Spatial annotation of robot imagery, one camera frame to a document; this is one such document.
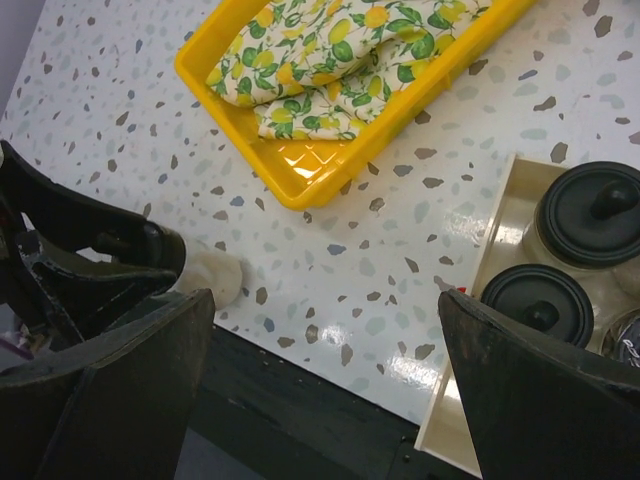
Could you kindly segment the black lid seasoning jar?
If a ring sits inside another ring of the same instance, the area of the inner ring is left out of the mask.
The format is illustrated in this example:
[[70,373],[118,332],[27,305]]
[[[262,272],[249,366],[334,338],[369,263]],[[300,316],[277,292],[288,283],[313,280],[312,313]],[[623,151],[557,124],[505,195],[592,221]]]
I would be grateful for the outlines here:
[[632,310],[616,319],[606,331],[601,355],[625,365],[638,368],[640,354],[639,310]]

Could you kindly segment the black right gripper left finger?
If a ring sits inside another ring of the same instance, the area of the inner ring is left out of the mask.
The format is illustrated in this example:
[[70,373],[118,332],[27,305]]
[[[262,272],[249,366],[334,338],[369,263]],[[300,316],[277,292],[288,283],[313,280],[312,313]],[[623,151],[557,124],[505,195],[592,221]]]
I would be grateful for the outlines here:
[[171,479],[204,371],[208,289],[1,373],[4,479]]

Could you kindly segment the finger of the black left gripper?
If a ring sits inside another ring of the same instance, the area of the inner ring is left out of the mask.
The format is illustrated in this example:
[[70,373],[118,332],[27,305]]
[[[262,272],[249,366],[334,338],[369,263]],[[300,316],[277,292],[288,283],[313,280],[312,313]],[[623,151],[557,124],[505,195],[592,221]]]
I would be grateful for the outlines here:
[[30,333],[53,333],[66,345],[100,335],[177,280],[166,269],[91,261],[54,246],[37,232],[17,235],[17,253],[25,288],[18,316]]
[[57,184],[1,142],[1,231],[26,229],[24,220],[65,252],[91,248],[125,265],[180,275],[186,246],[175,231]]

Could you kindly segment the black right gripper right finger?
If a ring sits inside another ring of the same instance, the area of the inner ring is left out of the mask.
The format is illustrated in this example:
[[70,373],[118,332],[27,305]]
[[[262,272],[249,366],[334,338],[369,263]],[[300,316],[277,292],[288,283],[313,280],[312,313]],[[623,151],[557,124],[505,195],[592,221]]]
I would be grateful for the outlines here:
[[455,289],[438,313],[483,478],[638,478],[638,369]]

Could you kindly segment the white powder shaker jar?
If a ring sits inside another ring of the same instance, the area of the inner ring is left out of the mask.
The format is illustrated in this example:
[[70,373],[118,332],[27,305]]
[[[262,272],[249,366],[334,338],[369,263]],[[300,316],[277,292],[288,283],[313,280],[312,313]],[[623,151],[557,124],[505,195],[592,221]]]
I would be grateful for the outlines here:
[[242,288],[243,273],[239,259],[195,239],[187,239],[185,247],[185,265],[175,290],[188,294],[209,289],[217,310],[229,306]]

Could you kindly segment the white seasoning shaker jar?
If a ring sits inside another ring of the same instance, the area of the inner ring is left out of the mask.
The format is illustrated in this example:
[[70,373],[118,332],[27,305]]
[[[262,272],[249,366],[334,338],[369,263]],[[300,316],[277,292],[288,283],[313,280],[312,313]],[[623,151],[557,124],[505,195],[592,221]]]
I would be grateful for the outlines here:
[[596,161],[566,170],[537,203],[522,236],[527,259],[574,278],[639,257],[639,170]]

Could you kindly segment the sesame seed shaker jar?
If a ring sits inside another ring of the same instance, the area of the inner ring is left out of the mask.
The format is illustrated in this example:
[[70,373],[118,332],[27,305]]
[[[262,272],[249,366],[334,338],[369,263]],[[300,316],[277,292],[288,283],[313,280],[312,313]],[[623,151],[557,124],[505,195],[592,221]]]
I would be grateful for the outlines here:
[[584,348],[594,329],[592,303],[563,271],[543,264],[510,267],[489,281],[480,301],[512,320]]

